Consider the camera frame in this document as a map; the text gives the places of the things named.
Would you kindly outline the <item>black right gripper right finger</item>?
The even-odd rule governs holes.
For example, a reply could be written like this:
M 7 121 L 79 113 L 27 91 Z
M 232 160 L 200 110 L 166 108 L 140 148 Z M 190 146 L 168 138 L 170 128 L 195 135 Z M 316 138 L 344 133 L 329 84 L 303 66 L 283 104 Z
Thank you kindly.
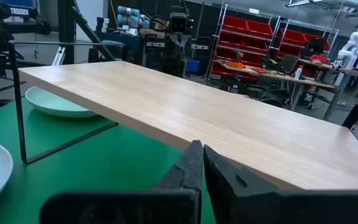
M 208 145 L 203 157 L 217 224 L 358 224 L 358 190 L 282 190 Z

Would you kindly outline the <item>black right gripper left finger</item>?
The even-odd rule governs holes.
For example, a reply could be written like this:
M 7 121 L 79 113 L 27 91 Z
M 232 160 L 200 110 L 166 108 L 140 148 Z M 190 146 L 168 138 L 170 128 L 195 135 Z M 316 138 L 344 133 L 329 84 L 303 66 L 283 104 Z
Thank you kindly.
M 199 224 L 203 145 L 192 141 L 148 190 L 66 191 L 40 209 L 40 224 Z

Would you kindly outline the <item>green table mat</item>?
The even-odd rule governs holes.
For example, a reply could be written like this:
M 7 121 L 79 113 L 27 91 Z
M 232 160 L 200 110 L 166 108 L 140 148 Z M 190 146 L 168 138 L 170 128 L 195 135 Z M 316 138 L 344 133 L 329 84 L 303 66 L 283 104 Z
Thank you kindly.
M 181 151 L 108 119 L 64 119 L 22 105 L 28 156 L 95 129 L 101 133 L 29 165 L 21 161 L 16 106 L 0 108 L 0 145 L 14 167 L 0 194 L 0 224 L 37 224 L 39 210 L 64 190 L 147 189 L 175 163 Z

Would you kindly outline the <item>long wooden workbench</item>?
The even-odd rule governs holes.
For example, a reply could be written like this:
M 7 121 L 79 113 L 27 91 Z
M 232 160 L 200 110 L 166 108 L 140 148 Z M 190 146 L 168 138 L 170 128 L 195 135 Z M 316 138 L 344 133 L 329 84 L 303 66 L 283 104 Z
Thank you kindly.
M 295 79 L 289 75 L 282 75 L 280 72 L 276 72 L 276 71 L 271 71 L 267 73 L 258 73 L 254 70 L 255 67 L 251 67 L 251 66 L 245 66 L 244 68 L 229 67 L 226 64 L 226 61 L 223 59 L 217 59 L 214 62 L 217 62 L 218 64 L 222 65 L 224 68 L 233 71 L 235 79 L 239 79 L 240 75 L 253 75 L 257 77 L 272 78 L 284 82 L 293 83 L 294 89 L 290 101 L 290 109 L 292 111 L 295 110 L 296 104 L 298 103 L 301 94 L 304 92 L 306 85 L 317 86 L 320 89 L 333 93 L 334 96 L 338 96 L 340 92 L 340 88 L 338 86 L 319 83 L 315 80 Z

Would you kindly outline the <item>orange object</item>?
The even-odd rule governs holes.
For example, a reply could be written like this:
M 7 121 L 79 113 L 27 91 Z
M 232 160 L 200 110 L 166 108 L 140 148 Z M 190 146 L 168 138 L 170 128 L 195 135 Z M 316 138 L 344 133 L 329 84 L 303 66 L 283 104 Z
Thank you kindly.
M 225 64 L 228 66 L 228 67 L 231 67 L 231 68 L 238 68 L 238 69 L 243 69 L 244 68 L 244 64 L 243 63 L 240 63 L 240 62 L 232 62 L 230 60 L 227 60 L 225 62 Z

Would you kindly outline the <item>blue storage bin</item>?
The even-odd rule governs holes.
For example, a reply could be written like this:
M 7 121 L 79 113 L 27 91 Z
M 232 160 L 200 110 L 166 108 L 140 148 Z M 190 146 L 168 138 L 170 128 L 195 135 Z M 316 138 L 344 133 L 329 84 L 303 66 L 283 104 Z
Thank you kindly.
M 199 67 L 200 67 L 200 61 L 199 60 L 188 59 L 187 63 L 186 63 L 185 72 L 186 73 L 197 72 L 199 70 Z

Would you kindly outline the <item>mint green plate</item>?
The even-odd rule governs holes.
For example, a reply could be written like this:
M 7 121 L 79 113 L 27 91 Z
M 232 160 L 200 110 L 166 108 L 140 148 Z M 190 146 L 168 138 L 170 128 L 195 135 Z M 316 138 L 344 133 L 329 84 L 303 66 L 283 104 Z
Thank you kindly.
M 25 93 L 25 98 L 34 109 L 52 116 L 63 118 L 89 118 L 97 116 L 91 110 L 37 86 L 29 88 Z

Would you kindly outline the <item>dark blue cabinet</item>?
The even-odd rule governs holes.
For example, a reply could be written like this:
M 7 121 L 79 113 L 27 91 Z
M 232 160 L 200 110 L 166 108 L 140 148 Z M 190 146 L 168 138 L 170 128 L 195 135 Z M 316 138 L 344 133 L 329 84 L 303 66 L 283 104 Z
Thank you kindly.
M 142 62 L 144 38 L 118 32 L 95 32 L 101 40 L 111 40 L 127 45 L 127 61 L 138 65 Z

